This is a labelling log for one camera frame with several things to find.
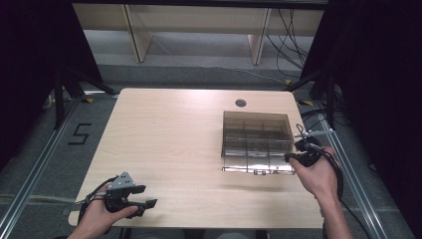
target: human hand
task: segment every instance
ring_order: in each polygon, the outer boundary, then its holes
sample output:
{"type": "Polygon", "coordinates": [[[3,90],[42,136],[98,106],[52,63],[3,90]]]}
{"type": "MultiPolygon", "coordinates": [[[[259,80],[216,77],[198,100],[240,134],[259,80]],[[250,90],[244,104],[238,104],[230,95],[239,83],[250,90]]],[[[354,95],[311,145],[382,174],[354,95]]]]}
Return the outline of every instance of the human hand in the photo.
{"type": "MultiPolygon", "coordinates": [[[[323,150],[334,155],[332,147],[324,147],[323,150]]],[[[337,178],[332,166],[324,156],[321,156],[310,167],[301,165],[294,158],[290,159],[290,164],[297,172],[304,188],[312,193],[317,200],[325,198],[338,199],[337,178]]]]}
{"type": "MultiPolygon", "coordinates": [[[[106,192],[107,185],[103,186],[99,192],[106,192]]],[[[130,206],[118,212],[111,213],[106,210],[104,197],[96,196],[90,202],[84,217],[69,239],[94,239],[99,238],[114,224],[114,222],[130,216],[138,209],[137,206],[130,206]]]]}

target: table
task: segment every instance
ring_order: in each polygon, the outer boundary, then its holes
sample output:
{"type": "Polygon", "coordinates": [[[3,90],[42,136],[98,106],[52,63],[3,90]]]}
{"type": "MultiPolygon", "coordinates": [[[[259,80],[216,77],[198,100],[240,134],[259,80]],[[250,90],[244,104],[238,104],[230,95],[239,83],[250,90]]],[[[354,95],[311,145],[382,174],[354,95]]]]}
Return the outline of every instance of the table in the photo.
{"type": "MultiPolygon", "coordinates": [[[[314,197],[296,175],[222,171],[223,112],[287,114],[302,124],[288,92],[124,89],[77,201],[127,171],[146,185],[130,201],[158,202],[115,226],[155,228],[321,228],[314,197]],[[235,102],[246,101],[239,108],[235,102]]],[[[69,221],[77,224],[78,212],[69,221]]]]}

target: light wood tabletop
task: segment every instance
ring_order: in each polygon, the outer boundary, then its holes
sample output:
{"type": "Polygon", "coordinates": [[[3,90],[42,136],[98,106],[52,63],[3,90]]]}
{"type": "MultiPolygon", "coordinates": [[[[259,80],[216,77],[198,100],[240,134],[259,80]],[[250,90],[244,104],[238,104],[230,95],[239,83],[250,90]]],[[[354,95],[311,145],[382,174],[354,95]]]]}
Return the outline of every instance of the light wood tabletop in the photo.
{"type": "MultiPolygon", "coordinates": [[[[296,175],[223,171],[223,112],[287,114],[302,119],[289,92],[124,89],[108,120],[77,201],[127,171],[158,199],[142,217],[115,226],[157,228],[321,228],[314,197],[296,175]],[[237,100],[246,101],[242,108],[237,100]]],[[[78,212],[69,222],[77,224],[78,212]]]]}

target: transparent storage box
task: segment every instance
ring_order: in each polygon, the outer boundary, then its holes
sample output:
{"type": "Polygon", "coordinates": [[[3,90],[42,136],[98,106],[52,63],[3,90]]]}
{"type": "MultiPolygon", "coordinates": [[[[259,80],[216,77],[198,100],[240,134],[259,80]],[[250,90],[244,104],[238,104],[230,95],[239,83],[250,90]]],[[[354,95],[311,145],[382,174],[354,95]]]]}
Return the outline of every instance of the transparent storage box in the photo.
{"type": "Polygon", "coordinates": [[[293,143],[287,115],[224,112],[224,171],[294,174],[284,158],[293,143]]]}

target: black round grommet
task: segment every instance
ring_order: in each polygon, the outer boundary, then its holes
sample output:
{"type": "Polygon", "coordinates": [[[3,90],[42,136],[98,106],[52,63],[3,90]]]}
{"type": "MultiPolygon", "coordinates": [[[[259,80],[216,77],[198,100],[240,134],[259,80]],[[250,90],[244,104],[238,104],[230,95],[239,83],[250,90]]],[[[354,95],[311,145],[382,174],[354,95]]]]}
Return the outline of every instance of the black round grommet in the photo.
{"type": "Polygon", "coordinates": [[[240,108],[245,107],[246,106],[246,101],[245,100],[242,100],[242,99],[239,99],[239,100],[236,101],[236,106],[238,106],[240,108]]]}

